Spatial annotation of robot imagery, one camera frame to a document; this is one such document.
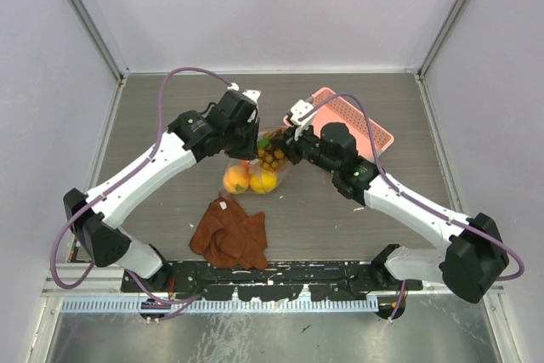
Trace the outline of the orange peach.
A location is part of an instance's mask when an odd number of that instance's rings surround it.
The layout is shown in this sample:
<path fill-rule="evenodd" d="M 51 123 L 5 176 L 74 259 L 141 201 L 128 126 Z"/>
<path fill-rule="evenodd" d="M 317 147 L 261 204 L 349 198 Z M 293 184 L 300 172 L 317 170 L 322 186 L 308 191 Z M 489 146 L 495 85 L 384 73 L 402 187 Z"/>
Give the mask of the orange peach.
<path fill-rule="evenodd" d="M 236 195 L 245 192 L 249 187 L 249 173 L 242 166 L 229 167 L 223 176 L 223 185 L 227 192 Z"/>

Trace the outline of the yellow apple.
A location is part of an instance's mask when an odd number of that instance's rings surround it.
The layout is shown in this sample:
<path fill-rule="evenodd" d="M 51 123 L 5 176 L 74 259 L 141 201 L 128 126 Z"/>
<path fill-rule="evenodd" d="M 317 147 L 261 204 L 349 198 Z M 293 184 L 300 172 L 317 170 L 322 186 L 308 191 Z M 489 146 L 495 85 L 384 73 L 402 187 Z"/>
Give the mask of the yellow apple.
<path fill-rule="evenodd" d="M 257 194 L 268 194 L 277 187 L 278 178 L 269 171 L 257 172 L 251 175 L 249 185 Z"/>

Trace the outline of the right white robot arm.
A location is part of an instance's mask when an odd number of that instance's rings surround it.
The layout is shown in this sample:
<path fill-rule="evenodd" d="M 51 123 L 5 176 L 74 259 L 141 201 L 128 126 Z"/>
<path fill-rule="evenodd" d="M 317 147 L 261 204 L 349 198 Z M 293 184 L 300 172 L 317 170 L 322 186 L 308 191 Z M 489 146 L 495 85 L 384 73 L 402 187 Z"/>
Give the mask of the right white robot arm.
<path fill-rule="evenodd" d="M 470 218 L 406 188 L 356 148 L 346 125 L 333 122 L 315 136 L 312 129 L 289 127 L 272 138 L 286 159 L 302 160 L 327 171 L 337 191 L 396 219 L 433 245 L 414 250 L 390 245 L 373 260 L 372 277 L 384 290 L 401 281 L 446 285 L 469 303 L 478 303 L 509 264 L 496 222 L 484 213 Z"/>

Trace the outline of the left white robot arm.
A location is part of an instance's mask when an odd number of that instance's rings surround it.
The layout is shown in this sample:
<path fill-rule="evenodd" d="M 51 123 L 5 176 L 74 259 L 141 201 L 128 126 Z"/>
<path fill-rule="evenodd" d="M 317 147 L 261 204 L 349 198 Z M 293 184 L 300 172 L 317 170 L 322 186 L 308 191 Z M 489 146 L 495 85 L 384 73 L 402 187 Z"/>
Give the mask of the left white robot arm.
<path fill-rule="evenodd" d="M 86 193 L 72 189 L 63 201 L 72 218 L 71 232 L 93 264 L 116 264 L 139 277 L 152 292 L 165 289 L 172 276 L 166 259 L 150 244 L 130 236 L 122 227 L 128 215 L 178 173 L 224 152 L 236 159 L 257 155 L 259 129 L 256 90 L 228 90 L 206 113 L 180 114 L 153 145 L 114 177 Z"/>

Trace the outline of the clear zip top bag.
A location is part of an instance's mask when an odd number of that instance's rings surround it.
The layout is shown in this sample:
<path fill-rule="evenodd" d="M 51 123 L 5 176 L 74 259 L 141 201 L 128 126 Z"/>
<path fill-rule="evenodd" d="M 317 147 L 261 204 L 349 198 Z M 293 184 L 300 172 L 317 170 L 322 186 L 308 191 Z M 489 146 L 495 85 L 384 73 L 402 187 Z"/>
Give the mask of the clear zip top bag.
<path fill-rule="evenodd" d="M 247 160 L 241 160 L 241 159 L 231 159 L 230 162 L 228 163 L 228 166 L 226 167 L 225 171 L 229 168 L 229 167 L 232 167 L 232 166 L 242 166 L 244 167 L 248 173 L 249 173 L 249 177 L 251 177 L 251 175 L 253 173 L 257 173 L 257 172 L 262 172 L 262 171 L 265 171 L 263 170 L 259 165 L 258 165 L 258 157 L 256 159 L 253 159 L 251 161 L 247 161 Z M 275 173 L 277 178 L 278 178 L 278 185 L 277 187 L 281 184 L 282 180 L 287 176 L 287 174 L 289 173 L 289 171 L 291 170 L 292 168 L 292 164 L 290 162 L 288 162 L 288 168 L 285 172 L 282 172 L 282 173 Z M 225 194 L 230 194 L 229 192 L 226 191 L 226 189 L 224 188 L 224 185 L 223 185 L 223 180 L 222 180 L 222 192 L 225 193 Z M 244 193 L 254 193 L 254 194 L 257 194 L 255 193 L 250 185 L 248 187 L 248 189 L 241 193 L 241 194 L 244 194 Z"/>

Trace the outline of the brown longan bunch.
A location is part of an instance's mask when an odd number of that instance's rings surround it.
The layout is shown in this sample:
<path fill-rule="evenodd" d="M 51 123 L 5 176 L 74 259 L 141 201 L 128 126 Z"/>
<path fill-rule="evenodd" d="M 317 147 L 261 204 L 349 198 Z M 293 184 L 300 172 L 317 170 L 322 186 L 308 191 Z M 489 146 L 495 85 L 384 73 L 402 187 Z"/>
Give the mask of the brown longan bunch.
<path fill-rule="evenodd" d="M 284 127 L 263 128 L 259 131 L 258 165 L 265 171 L 273 173 L 285 172 L 288 161 L 283 150 L 279 147 L 275 138 L 279 138 L 284 132 Z"/>

